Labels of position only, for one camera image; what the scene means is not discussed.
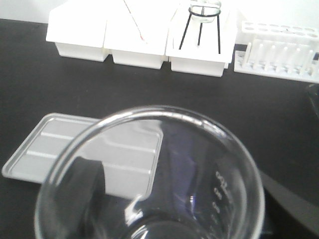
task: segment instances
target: white test tube rack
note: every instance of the white test tube rack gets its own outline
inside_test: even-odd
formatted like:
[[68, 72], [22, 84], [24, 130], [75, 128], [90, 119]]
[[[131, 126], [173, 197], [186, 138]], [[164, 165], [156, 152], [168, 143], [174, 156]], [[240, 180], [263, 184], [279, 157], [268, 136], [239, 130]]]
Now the white test tube rack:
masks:
[[242, 31], [249, 42], [235, 52], [235, 72], [319, 83], [316, 29], [244, 21]]

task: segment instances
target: black wire tripod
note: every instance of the black wire tripod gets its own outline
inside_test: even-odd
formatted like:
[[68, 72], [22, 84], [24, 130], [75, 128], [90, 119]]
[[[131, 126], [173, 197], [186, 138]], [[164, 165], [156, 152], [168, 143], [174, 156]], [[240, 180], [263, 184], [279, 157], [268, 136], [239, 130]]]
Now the black wire tripod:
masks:
[[[184, 30], [183, 37], [182, 37], [180, 45], [179, 45], [179, 49], [181, 49], [181, 47], [183, 46], [185, 35], [186, 35], [187, 29], [188, 29], [188, 25], [189, 25], [189, 22], [190, 22], [190, 18], [191, 18], [192, 15], [199, 16], [199, 17], [214, 17], [214, 16], [216, 16], [217, 17], [218, 54], [220, 54], [220, 27], [219, 27], [219, 15], [221, 13], [220, 5], [219, 6], [198, 6], [198, 5], [196, 5], [196, 7], [202, 7], [201, 13], [193, 12], [191, 7], [188, 9], [189, 16], [188, 16], [188, 20], [187, 20], [187, 23], [186, 23], [186, 27], [185, 27], [185, 30]], [[215, 8], [217, 10], [217, 12], [214, 13], [214, 14], [205, 15], [204, 14], [204, 8], [205, 7]], [[201, 22], [200, 23], [200, 27], [199, 27], [199, 35], [198, 35], [198, 42], [197, 42], [198, 46], [200, 45], [200, 37], [201, 37], [202, 27], [203, 27], [203, 23]]]

